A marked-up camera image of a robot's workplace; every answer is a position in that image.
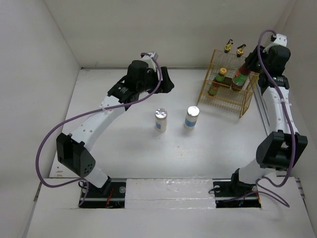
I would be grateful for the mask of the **square bottle dark residue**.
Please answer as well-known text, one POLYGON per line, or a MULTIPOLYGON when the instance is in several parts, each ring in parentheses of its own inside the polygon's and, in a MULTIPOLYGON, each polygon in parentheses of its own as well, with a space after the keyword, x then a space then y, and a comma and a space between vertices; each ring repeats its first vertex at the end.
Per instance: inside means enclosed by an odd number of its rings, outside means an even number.
POLYGON ((236 51, 237 58, 240 58, 244 54, 245 47, 246 47, 246 44, 242 44, 237 48, 237 51, 236 51))

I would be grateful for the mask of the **chili sauce bottle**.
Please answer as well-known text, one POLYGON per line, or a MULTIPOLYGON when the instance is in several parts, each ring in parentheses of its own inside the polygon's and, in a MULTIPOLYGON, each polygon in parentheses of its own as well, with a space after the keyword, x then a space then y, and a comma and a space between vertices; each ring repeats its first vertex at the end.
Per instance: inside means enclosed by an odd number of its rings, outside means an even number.
POLYGON ((215 96, 218 93, 218 90, 221 86, 221 84, 224 81, 225 75, 227 73, 227 69, 222 67, 219 72, 217 73, 217 75, 215 76, 215 78, 213 79, 210 88, 208 90, 208 94, 211 96, 215 96))
POLYGON ((250 73, 251 71, 243 64, 232 78, 231 89, 235 92, 241 91, 250 73))

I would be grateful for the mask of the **clear gold spout bottle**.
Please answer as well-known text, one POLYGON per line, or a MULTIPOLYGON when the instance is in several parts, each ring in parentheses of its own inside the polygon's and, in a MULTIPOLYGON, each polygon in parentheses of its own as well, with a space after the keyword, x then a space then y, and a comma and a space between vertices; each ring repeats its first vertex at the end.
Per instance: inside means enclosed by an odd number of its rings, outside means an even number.
POLYGON ((231 51, 231 49, 232 49, 232 45, 233 45, 233 40, 230 39, 230 40, 226 43, 226 45, 224 46, 223 52, 224 52, 225 54, 229 53, 229 52, 231 51))

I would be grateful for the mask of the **silver lid jar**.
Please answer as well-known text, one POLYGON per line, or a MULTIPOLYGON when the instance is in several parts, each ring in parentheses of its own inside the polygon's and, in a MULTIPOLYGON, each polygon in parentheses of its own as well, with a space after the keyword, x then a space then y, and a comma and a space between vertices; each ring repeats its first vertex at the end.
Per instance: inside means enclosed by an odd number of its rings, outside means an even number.
POLYGON ((165 132, 167 129, 167 111, 164 108, 155 111, 155 128, 159 132, 165 132))
POLYGON ((197 123, 197 119, 198 119, 198 116, 199 116, 199 113, 200 113, 200 110, 197 106, 190 106, 188 109, 187 109, 187 112, 186 112, 186 117, 185 117, 185 120, 184 120, 184 127, 187 129, 187 130, 193 130, 196 123, 197 123))

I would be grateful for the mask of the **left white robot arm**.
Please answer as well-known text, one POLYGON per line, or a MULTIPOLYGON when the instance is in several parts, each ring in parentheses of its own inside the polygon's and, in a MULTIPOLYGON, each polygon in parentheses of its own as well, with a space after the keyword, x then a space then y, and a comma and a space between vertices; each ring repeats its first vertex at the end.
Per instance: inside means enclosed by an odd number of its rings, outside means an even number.
POLYGON ((174 84, 167 67, 161 67, 161 79, 155 69, 143 60, 134 60, 123 76, 107 93, 100 105, 101 111, 90 115, 77 129, 56 139, 57 159, 77 176, 93 185, 98 196, 110 192, 111 179, 98 166, 90 153, 106 128, 137 102, 142 93, 169 93, 174 84))

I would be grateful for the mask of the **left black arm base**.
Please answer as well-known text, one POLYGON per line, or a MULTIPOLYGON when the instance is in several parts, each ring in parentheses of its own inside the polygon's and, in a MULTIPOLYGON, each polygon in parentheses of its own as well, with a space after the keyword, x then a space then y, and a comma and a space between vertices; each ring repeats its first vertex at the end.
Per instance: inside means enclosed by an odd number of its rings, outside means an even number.
POLYGON ((78 207, 83 209, 122 209, 125 207, 126 180, 113 180, 106 193, 87 181, 78 182, 81 188, 78 207))

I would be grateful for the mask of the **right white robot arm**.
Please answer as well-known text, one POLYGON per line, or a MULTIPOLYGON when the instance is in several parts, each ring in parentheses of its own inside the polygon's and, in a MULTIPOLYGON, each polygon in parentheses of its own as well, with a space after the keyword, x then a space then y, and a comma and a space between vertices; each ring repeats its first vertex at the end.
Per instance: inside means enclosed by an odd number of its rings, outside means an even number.
POLYGON ((243 67, 259 74, 258 86, 266 107, 270 133, 258 146, 256 157, 231 176, 230 192, 241 195, 272 171, 286 171, 288 178, 308 144, 295 126, 289 103, 290 85, 283 75, 290 50, 281 45, 266 50, 257 46, 243 67))

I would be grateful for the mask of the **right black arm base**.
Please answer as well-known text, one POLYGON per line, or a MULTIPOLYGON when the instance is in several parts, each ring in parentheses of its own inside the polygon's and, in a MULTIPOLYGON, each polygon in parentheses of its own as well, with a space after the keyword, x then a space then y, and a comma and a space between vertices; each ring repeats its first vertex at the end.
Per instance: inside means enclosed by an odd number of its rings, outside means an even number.
POLYGON ((215 197, 216 208, 261 208, 261 204, 253 188, 254 184, 233 182, 230 179, 214 179, 209 194, 215 197))

